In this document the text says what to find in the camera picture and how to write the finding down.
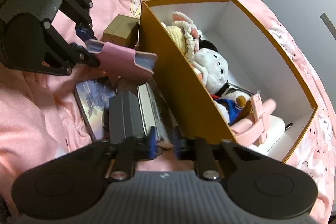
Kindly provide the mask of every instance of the cardboard box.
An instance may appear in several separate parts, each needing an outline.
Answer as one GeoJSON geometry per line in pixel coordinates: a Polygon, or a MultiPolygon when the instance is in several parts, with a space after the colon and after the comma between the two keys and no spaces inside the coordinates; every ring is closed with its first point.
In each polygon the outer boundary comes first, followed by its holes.
{"type": "Polygon", "coordinates": [[[155,52],[154,79],[182,132],[210,143],[235,140],[210,94],[160,22],[171,23],[180,11],[227,60],[229,80],[273,98],[273,115],[293,123],[268,155],[286,161],[308,130],[317,103],[295,65],[268,30],[238,0],[147,0],[142,2],[140,50],[155,52]]]}
{"type": "Polygon", "coordinates": [[[134,48],[138,42],[139,19],[117,15],[103,32],[102,41],[134,48]]]}

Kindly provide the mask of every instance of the pink blanket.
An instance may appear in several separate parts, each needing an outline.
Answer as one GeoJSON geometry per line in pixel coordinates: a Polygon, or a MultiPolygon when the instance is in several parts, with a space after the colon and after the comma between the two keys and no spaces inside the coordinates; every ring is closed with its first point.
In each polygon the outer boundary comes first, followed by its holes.
{"type": "MultiPolygon", "coordinates": [[[[142,0],[93,0],[91,10],[95,34],[118,14],[139,17],[142,0]]],[[[307,172],[317,183],[319,196],[311,215],[327,223],[334,198],[335,112],[320,78],[294,39],[261,0],[241,0],[269,29],[293,59],[313,92],[319,109],[310,129],[288,161],[307,172]]],[[[53,25],[68,42],[82,42],[74,24],[58,13],[53,25]]],[[[8,70],[0,65],[0,193],[11,212],[17,211],[10,189],[23,171],[90,143],[73,95],[74,83],[102,76],[103,72],[77,65],[71,76],[50,76],[8,70]]],[[[171,152],[142,162],[138,170],[182,170],[191,168],[177,162],[171,152]]]]}

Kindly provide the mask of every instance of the container of plush toys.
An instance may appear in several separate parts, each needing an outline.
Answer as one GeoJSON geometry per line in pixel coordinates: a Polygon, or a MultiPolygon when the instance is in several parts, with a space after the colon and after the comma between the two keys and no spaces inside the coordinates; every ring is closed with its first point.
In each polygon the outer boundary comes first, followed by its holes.
{"type": "Polygon", "coordinates": [[[286,161],[317,103],[290,57],[239,0],[146,0],[140,50],[182,132],[286,161]]]}

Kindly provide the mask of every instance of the blue garment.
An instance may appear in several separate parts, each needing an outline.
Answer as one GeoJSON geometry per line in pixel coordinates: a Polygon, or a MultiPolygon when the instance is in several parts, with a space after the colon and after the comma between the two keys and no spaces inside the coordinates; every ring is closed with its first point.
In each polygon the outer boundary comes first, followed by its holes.
{"type": "Polygon", "coordinates": [[[219,99],[215,99],[215,101],[218,104],[223,103],[223,102],[227,103],[229,117],[230,117],[229,125],[231,125],[233,123],[233,121],[238,117],[238,115],[239,115],[239,113],[241,112],[242,109],[239,108],[239,106],[237,106],[236,102],[233,101],[233,100],[219,98],[219,99]]]}

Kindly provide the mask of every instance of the white logo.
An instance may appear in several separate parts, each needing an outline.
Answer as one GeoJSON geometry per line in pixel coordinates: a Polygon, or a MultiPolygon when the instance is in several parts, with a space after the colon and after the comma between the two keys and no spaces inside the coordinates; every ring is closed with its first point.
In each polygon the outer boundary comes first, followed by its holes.
{"type": "Polygon", "coordinates": [[[167,177],[169,177],[169,174],[168,173],[162,173],[160,175],[160,177],[163,178],[163,179],[166,179],[167,177]]]}

